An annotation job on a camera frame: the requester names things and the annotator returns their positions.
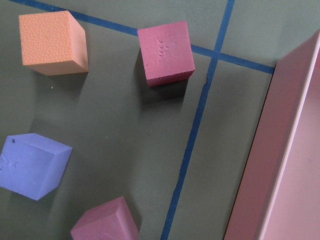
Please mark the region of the red plastic bin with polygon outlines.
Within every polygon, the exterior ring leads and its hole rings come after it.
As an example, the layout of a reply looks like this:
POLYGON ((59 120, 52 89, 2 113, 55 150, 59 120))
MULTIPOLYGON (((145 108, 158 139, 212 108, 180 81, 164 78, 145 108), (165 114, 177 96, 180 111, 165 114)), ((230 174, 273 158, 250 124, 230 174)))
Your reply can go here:
POLYGON ((274 70, 226 240, 320 237, 320 34, 274 70))

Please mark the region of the crimson foam block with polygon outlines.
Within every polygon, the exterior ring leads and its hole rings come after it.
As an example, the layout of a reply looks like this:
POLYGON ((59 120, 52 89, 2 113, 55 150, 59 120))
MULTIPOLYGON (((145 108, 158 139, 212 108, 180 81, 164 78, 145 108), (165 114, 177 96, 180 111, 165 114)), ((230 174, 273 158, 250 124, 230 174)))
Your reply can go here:
POLYGON ((70 231, 74 240, 138 240, 139 231, 123 196, 87 210, 70 231))
POLYGON ((188 80, 195 71, 185 20, 137 30, 146 82, 156 87, 188 80))

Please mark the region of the far orange foam block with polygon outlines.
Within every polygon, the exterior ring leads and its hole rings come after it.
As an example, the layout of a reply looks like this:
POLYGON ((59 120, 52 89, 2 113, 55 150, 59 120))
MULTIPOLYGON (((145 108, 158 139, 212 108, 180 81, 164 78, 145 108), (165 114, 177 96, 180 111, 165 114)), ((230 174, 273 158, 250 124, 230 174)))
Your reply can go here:
POLYGON ((18 17, 22 65, 46 76, 89 71, 86 33, 67 10, 18 17))

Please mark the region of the far purple foam block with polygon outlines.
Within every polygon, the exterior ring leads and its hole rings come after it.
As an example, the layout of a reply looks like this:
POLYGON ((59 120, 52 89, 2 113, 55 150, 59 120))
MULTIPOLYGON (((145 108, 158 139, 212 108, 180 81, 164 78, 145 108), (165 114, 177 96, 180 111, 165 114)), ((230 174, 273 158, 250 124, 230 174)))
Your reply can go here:
POLYGON ((9 135, 0 154, 0 186, 38 201, 59 186, 72 150, 36 133, 9 135))

